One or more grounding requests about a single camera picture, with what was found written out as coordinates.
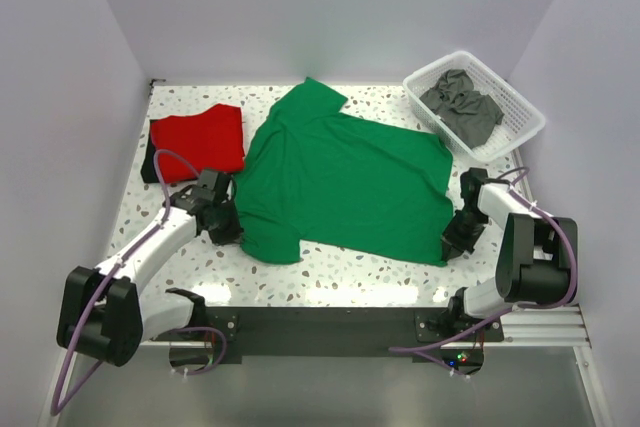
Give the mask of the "green t-shirt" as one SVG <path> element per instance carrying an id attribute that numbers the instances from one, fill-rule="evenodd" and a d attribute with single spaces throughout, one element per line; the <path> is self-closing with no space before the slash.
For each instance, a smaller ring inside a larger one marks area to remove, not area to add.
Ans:
<path id="1" fill-rule="evenodd" d="M 271 107 L 236 177 L 242 250 L 293 264 L 312 241 L 444 265 L 451 152 L 434 134 L 348 115 L 346 102 L 308 78 Z"/>

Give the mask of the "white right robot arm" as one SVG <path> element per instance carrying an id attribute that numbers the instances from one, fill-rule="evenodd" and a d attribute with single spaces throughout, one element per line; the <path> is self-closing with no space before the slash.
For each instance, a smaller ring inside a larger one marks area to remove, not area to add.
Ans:
<path id="1" fill-rule="evenodd" d="M 424 344 L 466 340 L 500 326 L 516 308 L 549 309 L 570 303 L 577 290 L 577 224 L 540 209 L 517 193 L 504 176 L 482 168 L 460 177 L 463 206 L 441 236 L 442 259 L 474 252 L 485 228 L 502 230 L 495 274 L 459 289 L 446 308 L 415 315 L 416 337 Z"/>

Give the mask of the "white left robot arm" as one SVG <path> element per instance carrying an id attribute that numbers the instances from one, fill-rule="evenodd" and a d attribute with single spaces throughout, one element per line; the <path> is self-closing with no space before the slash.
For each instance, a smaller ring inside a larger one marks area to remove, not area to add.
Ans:
<path id="1" fill-rule="evenodd" d="M 141 295 L 168 260 L 201 234 L 215 245 L 239 240 L 235 190 L 232 175 L 206 169 L 195 183 L 173 193 L 119 252 L 94 268 L 75 268 L 65 282 L 57 344 L 122 366 L 141 343 L 161 334 L 200 337 L 208 324 L 201 295 L 180 288 L 147 300 Z"/>

